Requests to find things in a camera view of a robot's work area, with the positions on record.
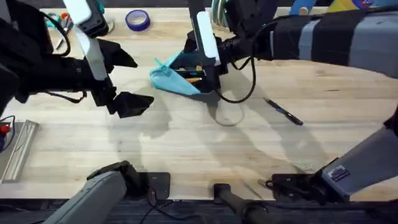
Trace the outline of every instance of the black mount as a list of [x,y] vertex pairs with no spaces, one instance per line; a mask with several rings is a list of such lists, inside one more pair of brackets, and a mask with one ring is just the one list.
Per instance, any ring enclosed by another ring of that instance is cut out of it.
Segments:
[[148,195],[152,197],[155,194],[152,198],[155,201],[166,200],[170,195],[170,173],[137,172],[128,161],[102,167],[90,174],[87,180],[109,171],[118,171],[122,174],[127,187],[126,195],[133,199],[146,198]]
[[315,174],[273,174],[270,180],[259,183],[272,190],[277,201],[309,200],[320,205],[348,202],[349,197],[341,196],[323,180],[322,171],[323,168]]
[[214,203],[228,206],[237,214],[242,223],[263,224],[275,223],[268,212],[259,203],[253,200],[244,200],[231,192],[229,184],[215,184],[213,186]]

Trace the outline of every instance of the red button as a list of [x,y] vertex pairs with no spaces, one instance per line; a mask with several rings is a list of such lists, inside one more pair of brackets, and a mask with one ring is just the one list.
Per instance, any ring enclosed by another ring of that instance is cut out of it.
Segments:
[[7,134],[10,132],[10,127],[9,126],[0,126],[0,133],[1,134]]

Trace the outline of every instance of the pen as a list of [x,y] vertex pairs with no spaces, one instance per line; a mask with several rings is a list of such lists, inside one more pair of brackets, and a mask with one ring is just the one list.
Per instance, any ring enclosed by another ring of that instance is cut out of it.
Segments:
[[287,110],[283,109],[282,107],[280,107],[277,103],[273,102],[270,99],[264,98],[264,100],[271,105],[273,108],[275,108],[278,112],[282,113],[283,115],[285,115],[285,117],[287,119],[289,119],[291,122],[293,122],[296,125],[303,125],[303,121],[301,121],[300,119],[298,119],[296,116],[292,115],[291,113],[289,113]]
[[201,78],[186,78],[186,81],[190,82],[190,83],[194,83],[201,80]]

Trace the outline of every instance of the teal cloth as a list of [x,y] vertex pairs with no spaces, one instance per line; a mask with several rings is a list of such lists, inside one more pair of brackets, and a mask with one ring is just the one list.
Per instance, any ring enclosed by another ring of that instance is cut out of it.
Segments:
[[186,81],[177,72],[170,68],[170,65],[180,54],[181,52],[170,57],[165,63],[161,63],[155,58],[159,67],[150,71],[150,79],[155,88],[160,90],[171,91],[188,96],[200,94],[200,91],[196,87],[191,85],[191,83]]
[[[47,13],[47,15],[49,15],[53,20],[55,20],[55,21],[57,21],[57,22],[61,22],[61,17],[60,17],[60,15],[58,15],[58,14],[56,14],[56,13],[53,13],[53,12],[49,12],[49,13]],[[55,25],[54,25],[49,19],[44,18],[44,21],[45,21],[45,25],[46,25],[47,27],[51,27],[51,28],[56,29],[56,28],[55,28]]]
[[99,0],[97,0],[97,3],[99,6],[99,10],[102,12],[102,14],[104,14],[105,13],[104,5],[102,5],[102,3]]

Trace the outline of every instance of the sticker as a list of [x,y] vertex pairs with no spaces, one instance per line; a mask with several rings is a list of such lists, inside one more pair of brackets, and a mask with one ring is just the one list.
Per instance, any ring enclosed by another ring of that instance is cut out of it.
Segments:
[[342,165],[334,168],[328,172],[328,176],[335,182],[343,180],[345,177],[349,176],[349,172]]
[[367,9],[372,6],[374,0],[353,0],[353,3],[360,9]]

